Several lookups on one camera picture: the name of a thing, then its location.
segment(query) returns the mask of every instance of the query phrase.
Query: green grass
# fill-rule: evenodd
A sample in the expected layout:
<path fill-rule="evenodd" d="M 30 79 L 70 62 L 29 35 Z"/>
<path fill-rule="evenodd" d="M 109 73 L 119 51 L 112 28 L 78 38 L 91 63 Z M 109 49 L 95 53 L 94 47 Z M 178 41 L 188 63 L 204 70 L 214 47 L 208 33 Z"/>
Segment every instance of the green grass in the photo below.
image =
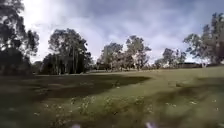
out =
<path fill-rule="evenodd" d="M 0 128 L 224 125 L 224 67 L 0 81 Z"/>

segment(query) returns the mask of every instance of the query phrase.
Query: grassy field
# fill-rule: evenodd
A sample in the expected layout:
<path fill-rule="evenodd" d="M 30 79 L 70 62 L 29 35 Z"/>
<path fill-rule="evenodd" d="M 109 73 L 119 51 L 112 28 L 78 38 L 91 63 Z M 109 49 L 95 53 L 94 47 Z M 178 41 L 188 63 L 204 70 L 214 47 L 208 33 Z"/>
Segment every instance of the grassy field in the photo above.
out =
<path fill-rule="evenodd" d="M 0 78 L 0 128 L 224 127 L 224 67 Z"/>

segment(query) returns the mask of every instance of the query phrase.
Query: cloud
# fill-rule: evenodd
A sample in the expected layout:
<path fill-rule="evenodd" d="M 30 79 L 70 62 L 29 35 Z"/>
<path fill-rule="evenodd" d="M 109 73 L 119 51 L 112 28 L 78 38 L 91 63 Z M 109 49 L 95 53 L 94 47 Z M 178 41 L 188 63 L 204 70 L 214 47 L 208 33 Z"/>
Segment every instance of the cloud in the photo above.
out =
<path fill-rule="evenodd" d="M 25 25 L 40 35 L 38 56 L 48 54 L 54 29 L 73 28 L 88 41 L 94 59 L 111 41 L 125 44 L 137 35 L 152 48 L 150 63 L 165 48 L 185 50 L 184 37 L 199 33 L 211 14 L 222 12 L 222 0 L 23 0 Z"/>

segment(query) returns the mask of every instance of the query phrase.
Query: sky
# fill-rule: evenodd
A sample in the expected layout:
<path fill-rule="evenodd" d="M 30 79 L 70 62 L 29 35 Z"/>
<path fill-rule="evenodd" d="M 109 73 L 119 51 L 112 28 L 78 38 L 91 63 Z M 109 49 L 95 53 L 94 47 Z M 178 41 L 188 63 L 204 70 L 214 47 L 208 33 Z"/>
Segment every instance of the sky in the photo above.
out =
<path fill-rule="evenodd" d="M 23 0 L 22 13 L 27 29 L 40 36 L 38 54 L 48 53 L 48 40 L 55 29 L 76 30 L 88 43 L 96 60 L 106 44 L 125 44 L 131 35 L 144 39 L 152 51 L 150 63 L 165 48 L 185 51 L 183 39 L 200 34 L 212 14 L 224 12 L 223 0 Z M 191 56 L 187 61 L 195 61 Z"/>

